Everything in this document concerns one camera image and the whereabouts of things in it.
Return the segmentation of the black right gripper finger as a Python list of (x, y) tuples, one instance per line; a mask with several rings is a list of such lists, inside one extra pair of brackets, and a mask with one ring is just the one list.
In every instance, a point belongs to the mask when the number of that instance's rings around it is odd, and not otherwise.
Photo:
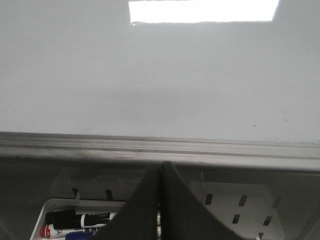
[(193, 195), (171, 162), (161, 169), (160, 215), (163, 240), (242, 239)]

